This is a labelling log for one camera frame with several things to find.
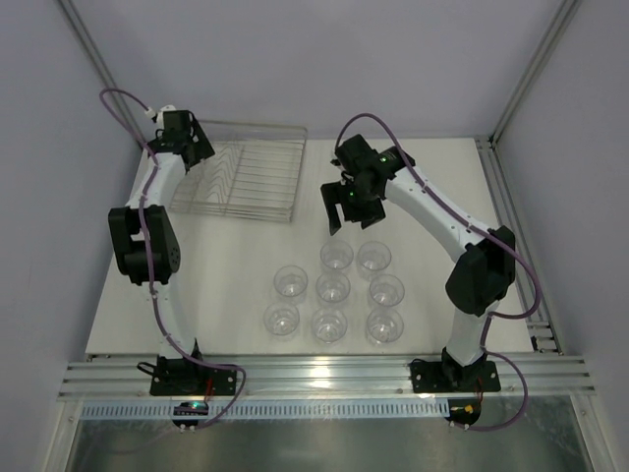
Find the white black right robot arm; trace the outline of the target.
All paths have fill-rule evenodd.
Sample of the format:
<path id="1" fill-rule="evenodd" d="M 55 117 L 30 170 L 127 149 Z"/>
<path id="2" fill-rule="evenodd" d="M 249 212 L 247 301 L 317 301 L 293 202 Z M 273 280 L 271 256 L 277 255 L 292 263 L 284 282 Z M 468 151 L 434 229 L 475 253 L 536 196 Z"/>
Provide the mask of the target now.
<path id="1" fill-rule="evenodd" d="M 356 135 L 334 150 L 332 165 L 341 172 L 337 182 L 320 187 L 335 235 L 343 222 L 368 228 L 385 218 L 384 202 L 412 216 L 441 245 L 454 263 L 445 291 L 455 308 L 452 331 L 437 361 L 416 360 L 416 392 L 474 391 L 494 378 L 482 349 L 488 313 L 506 296 L 515 279 L 515 236 L 506 226 L 492 229 L 466 218 L 429 187 L 414 159 L 390 147 L 372 148 Z"/>

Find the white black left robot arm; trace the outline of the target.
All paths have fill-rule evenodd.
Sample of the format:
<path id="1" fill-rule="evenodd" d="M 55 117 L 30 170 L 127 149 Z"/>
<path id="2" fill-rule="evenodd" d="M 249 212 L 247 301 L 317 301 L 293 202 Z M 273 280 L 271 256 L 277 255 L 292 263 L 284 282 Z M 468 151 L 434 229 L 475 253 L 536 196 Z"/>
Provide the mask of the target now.
<path id="1" fill-rule="evenodd" d="M 156 131 L 144 146 L 147 171 L 127 203 L 108 213 L 114 258 L 120 273 L 145 291 L 157 323 L 159 354 L 153 365 L 139 365 L 151 375 L 150 394 L 202 395 L 211 369 L 184 315 L 177 280 L 182 253 L 168 208 L 190 170 L 215 151 L 191 111 L 166 105 L 148 114 Z"/>

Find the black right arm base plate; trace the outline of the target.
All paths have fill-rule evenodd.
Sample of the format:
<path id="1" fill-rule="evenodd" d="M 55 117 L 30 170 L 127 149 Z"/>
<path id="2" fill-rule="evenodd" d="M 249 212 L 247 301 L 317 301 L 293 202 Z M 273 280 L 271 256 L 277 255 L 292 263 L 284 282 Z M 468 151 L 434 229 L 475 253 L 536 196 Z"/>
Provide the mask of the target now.
<path id="1" fill-rule="evenodd" d="M 495 363 L 484 358 L 465 367 L 454 361 L 415 359 L 409 364 L 409 369 L 414 393 L 501 391 Z"/>

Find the clear faceted plastic cup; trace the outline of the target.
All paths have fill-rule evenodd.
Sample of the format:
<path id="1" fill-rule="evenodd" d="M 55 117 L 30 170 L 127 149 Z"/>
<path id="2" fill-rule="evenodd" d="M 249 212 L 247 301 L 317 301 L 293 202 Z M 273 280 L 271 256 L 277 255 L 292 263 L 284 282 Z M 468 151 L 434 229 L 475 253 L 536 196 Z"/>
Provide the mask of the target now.
<path id="1" fill-rule="evenodd" d="M 276 302 L 269 305 L 262 316 L 265 330 L 274 338 L 288 340 L 300 326 L 301 315 L 297 306 Z"/>
<path id="2" fill-rule="evenodd" d="M 324 271 L 346 272 L 354 259 L 354 251 L 343 240 L 326 242 L 319 251 L 320 266 Z"/>
<path id="3" fill-rule="evenodd" d="M 378 306 L 392 308 L 403 301 L 405 287 L 398 277 L 381 274 L 370 282 L 369 297 L 370 301 Z"/>
<path id="4" fill-rule="evenodd" d="M 318 299 L 326 304 L 341 304 L 351 293 L 351 282 L 343 273 L 323 273 L 315 283 Z"/>
<path id="5" fill-rule="evenodd" d="M 368 241 L 360 247 L 356 261 L 360 274 L 365 278 L 371 278 L 389 268 L 392 255 L 385 244 Z"/>
<path id="6" fill-rule="evenodd" d="M 404 327 L 404 320 L 396 310 L 378 307 L 367 317 L 366 338 L 374 345 L 391 345 L 401 338 Z"/>
<path id="7" fill-rule="evenodd" d="M 307 273 L 297 265 L 280 268 L 273 277 L 276 294 L 283 300 L 298 302 L 306 296 L 309 285 Z"/>
<path id="8" fill-rule="evenodd" d="M 322 308 L 317 310 L 311 321 L 314 338 L 325 344 L 340 341 L 347 333 L 348 321 L 338 309 Z"/>

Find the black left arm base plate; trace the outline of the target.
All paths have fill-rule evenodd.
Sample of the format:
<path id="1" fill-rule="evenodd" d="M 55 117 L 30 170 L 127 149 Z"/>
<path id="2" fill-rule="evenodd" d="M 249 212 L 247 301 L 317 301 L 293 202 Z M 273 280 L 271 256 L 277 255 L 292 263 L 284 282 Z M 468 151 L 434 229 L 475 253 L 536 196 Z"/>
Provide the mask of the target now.
<path id="1" fill-rule="evenodd" d="M 151 396 L 231 396 L 236 393 L 237 372 L 159 357 L 151 365 Z"/>

